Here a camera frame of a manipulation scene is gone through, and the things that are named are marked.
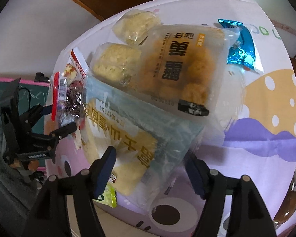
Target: blue candy wrapper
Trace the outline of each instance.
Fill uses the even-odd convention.
[[[263,68],[255,67],[256,50],[251,33],[248,28],[246,28],[242,22],[238,22],[235,20],[218,19],[218,22],[222,25],[223,28],[228,28],[231,31],[233,29],[237,29],[237,31],[240,30],[239,38],[229,50],[227,64],[244,65],[257,73],[262,73]]]

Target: bolt head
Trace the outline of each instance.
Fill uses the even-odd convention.
[[[242,180],[245,181],[245,182],[249,182],[251,180],[251,178],[248,175],[243,175]]]
[[[216,169],[211,169],[210,171],[209,171],[209,173],[211,174],[211,175],[218,175],[218,171],[216,170]]]
[[[89,169],[85,168],[85,169],[82,169],[80,173],[81,173],[81,175],[88,175],[90,173],[90,171],[89,171]]]
[[[50,182],[54,182],[57,179],[57,177],[55,175],[51,175],[48,177],[48,181]]]

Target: snack bag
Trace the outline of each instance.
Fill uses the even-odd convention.
[[[133,9],[125,13],[112,30],[122,42],[139,45],[147,37],[148,31],[159,25],[161,21],[153,12]]]
[[[100,194],[97,199],[94,199],[95,202],[105,204],[111,208],[117,207],[116,191],[112,186],[106,185],[103,194]]]
[[[83,84],[89,67],[78,49],[71,50],[64,72],[56,72],[52,79],[53,111],[52,120],[62,125],[64,117],[79,117]]]
[[[109,145],[114,146],[117,159],[108,184],[125,196],[143,181],[144,186],[150,183],[149,188],[137,190],[136,197],[153,199],[204,127],[134,98],[92,74],[88,74],[83,100],[85,157],[92,164]]]
[[[136,48],[108,42],[97,49],[90,65],[96,78],[116,88],[123,88],[134,75],[140,55],[141,51]]]
[[[130,93],[183,118],[214,110],[229,48],[238,34],[218,28],[163,25],[145,41]]]
[[[264,69],[260,61],[259,53],[255,47],[251,30],[242,22],[235,20],[218,19],[223,28],[231,31],[240,31],[237,42],[230,48],[227,64],[238,64],[248,67],[257,73],[263,73]]]

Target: packaged bread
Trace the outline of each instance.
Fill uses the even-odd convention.
[[[149,31],[136,77],[136,97],[177,115],[207,116],[215,108],[232,31],[163,25]]]
[[[119,43],[105,43],[91,61],[94,76],[115,87],[127,86],[138,64],[141,52]]]
[[[139,45],[147,37],[148,31],[159,25],[161,21],[153,12],[133,9],[115,23],[113,32],[124,43]]]
[[[143,102],[91,74],[84,94],[80,129],[87,161],[92,164],[108,146],[114,146],[117,159],[108,184],[135,205],[145,206],[204,126]]]

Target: cartoon eye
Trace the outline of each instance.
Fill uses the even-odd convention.
[[[66,155],[62,155],[60,159],[60,166],[64,177],[71,176],[71,167],[69,159]]]
[[[180,233],[192,228],[198,216],[189,202],[179,198],[165,198],[157,201],[149,212],[149,218],[159,229]]]

